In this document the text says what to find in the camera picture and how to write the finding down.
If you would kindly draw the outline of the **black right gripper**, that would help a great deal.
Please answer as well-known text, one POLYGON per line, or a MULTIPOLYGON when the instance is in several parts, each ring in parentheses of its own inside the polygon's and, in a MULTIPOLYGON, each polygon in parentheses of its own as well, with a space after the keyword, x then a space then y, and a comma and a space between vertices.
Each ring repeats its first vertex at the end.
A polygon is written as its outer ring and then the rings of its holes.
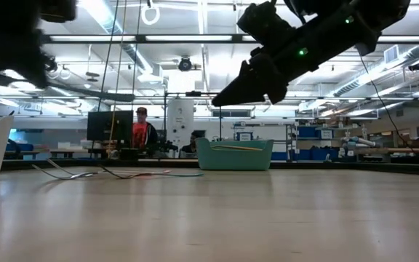
POLYGON ((341 51, 333 39, 339 33, 339 20, 313 19, 296 28, 281 44, 255 48, 249 61, 242 62, 239 75, 212 99, 212 105, 265 102, 265 96, 272 104, 280 102, 293 79, 316 70, 320 63, 341 51))

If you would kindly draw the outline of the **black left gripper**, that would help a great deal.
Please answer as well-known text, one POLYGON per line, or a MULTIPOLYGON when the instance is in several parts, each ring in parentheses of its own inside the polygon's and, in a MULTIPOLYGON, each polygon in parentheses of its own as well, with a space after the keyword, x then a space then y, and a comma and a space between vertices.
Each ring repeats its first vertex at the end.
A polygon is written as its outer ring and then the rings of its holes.
POLYGON ((12 70, 37 87, 47 87, 54 55, 41 51, 39 22, 76 19, 77 0, 0 0, 0 71, 12 70))

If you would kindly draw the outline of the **teal plastic bin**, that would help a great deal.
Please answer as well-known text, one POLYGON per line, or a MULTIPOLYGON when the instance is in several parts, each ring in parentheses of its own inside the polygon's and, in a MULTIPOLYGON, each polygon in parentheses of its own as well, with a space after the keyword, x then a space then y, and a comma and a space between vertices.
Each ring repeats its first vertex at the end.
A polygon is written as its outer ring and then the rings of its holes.
POLYGON ((209 141, 196 139, 197 158, 202 170, 264 171, 271 165, 273 140, 223 140, 209 141), (239 151, 233 149, 213 149, 210 146, 244 146, 261 148, 262 151, 239 151))

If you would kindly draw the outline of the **round black ceiling device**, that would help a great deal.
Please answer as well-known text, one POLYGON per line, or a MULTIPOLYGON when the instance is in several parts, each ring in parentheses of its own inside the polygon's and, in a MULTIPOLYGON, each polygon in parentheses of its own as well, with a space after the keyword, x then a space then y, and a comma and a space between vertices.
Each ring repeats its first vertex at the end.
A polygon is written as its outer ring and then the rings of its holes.
POLYGON ((181 57, 180 62, 177 65, 179 71, 185 72, 190 71, 193 68, 193 64, 189 57, 181 57))

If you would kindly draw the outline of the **blue storage bin shelf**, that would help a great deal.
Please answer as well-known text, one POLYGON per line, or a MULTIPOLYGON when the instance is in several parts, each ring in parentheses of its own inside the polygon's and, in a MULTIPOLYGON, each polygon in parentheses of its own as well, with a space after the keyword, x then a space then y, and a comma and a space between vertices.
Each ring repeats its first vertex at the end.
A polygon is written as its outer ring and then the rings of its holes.
POLYGON ((286 147, 291 162, 323 162, 339 153, 334 130, 308 125, 288 126, 286 147))

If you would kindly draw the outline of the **white cylindrical tank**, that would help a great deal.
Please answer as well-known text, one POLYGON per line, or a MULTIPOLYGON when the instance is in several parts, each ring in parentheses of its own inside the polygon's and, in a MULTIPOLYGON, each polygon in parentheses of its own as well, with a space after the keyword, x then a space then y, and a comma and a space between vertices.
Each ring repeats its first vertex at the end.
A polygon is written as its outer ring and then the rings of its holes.
POLYGON ((175 158, 180 150, 190 143, 194 131, 194 100, 173 98, 167 104, 167 140, 177 146, 175 158))

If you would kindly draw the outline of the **black computer monitor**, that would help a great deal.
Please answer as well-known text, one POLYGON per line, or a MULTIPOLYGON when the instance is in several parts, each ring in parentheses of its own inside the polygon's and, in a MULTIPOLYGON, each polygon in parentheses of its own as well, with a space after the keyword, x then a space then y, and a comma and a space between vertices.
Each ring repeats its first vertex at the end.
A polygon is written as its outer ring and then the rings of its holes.
POLYGON ((132 130, 131 111, 89 112, 87 140, 129 140, 132 130))

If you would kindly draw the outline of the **white ceiling vent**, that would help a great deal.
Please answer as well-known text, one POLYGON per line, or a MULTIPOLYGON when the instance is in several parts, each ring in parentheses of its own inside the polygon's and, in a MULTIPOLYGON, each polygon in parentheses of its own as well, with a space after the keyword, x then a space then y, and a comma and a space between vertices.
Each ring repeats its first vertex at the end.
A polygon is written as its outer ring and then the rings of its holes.
POLYGON ((399 59, 399 46, 396 44, 392 47, 389 47, 383 52, 383 58, 385 64, 392 63, 399 59))

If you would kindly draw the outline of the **wooden workbench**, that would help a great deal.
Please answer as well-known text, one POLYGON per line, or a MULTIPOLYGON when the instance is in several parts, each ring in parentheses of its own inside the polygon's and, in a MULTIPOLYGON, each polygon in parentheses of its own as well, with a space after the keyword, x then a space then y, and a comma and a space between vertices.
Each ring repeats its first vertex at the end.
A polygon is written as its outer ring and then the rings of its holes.
POLYGON ((393 154, 415 153, 419 154, 419 148, 340 148, 339 151, 353 151, 355 154, 393 154))

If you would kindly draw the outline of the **silver ventilation duct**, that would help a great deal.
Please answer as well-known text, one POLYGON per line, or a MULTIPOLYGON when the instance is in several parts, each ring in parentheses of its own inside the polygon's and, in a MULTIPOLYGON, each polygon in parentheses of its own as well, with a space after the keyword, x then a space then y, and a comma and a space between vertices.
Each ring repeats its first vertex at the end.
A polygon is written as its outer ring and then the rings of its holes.
MULTIPOLYGON (((99 26, 109 35, 121 36, 124 30, 119 22, 116 12, 111 9, 106 0, 79 0, 83 7, 99 26)), ((143 74, 153 72, 153 66, 137 51, 134 44, 122 43, 119 45, 129 55, 143 74)))

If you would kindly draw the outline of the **thin black overhead rail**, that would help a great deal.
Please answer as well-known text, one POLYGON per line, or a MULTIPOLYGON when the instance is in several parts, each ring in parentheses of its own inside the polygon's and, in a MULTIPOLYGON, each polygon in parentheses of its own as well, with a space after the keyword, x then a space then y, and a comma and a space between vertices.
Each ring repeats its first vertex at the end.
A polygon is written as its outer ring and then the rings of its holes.
MULTIPOLYGON (((134 98, 126 97, 125 95, 116 96, 108 96, 103 98, 103 100, 112 100, 116 102, 132 102, 133 100, 164 100, 164 99, 172 99, 172 98, 182 98, 182 99, 197 99, 197 100, 212 100, 215 96, 203 95, 203 96, 182 96, 182 95, 168 95, 168 96, 136 96, 134 98)), ((46 96, 46 95, 0 95, 1 99, 7 100, 75 100, 75 99, 82 99, 82 100, 99 100, 99 97, 96 96, 46 96)), ((383 101, 411 101, 411 100, 419 100, 419 96, 410 96, 410 97, 382 97, 383 101)), ((355 101, 371 101, 371 100, 379 100, 378 97, 299 97, 299 96, 287 96, 285 97, 282 102, 287 102, 288 100, 355 100, 355 101)))

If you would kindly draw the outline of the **thick black overhead rail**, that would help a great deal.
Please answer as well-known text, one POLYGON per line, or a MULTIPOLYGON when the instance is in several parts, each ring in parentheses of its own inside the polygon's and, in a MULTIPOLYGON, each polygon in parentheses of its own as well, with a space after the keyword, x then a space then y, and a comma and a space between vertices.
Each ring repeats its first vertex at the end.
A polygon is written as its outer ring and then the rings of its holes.
MULTIPOLYGON (((51 34, 42 38, 44 44, 255 44, 254 38, 244 34, 191 34, 191 35, 74 35, 51 34)), ((419 44, 419 35, 383 35, 378 44, 419 44)))

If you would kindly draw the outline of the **black aluminium table frame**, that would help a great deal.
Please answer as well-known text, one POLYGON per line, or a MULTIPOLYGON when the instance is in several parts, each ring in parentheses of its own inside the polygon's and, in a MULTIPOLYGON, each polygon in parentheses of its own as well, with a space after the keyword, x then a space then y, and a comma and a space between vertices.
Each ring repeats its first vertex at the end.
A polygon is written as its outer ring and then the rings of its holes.
MULTIPOLYGON (((55 159, 61 167, 168 167, 168 168, 198 168, 196 159, 140 159, 138 162, 122 160, 97 159, 55 159)), ((47 160, 4 160, 1 171, 28 170, 32 165, 48 167, 47 160)), ((419 164, 389 164, 376 162, 272 162, 270 168, 275 170, 362 170, 373 172, 392 172, 419 175, 419 164)))

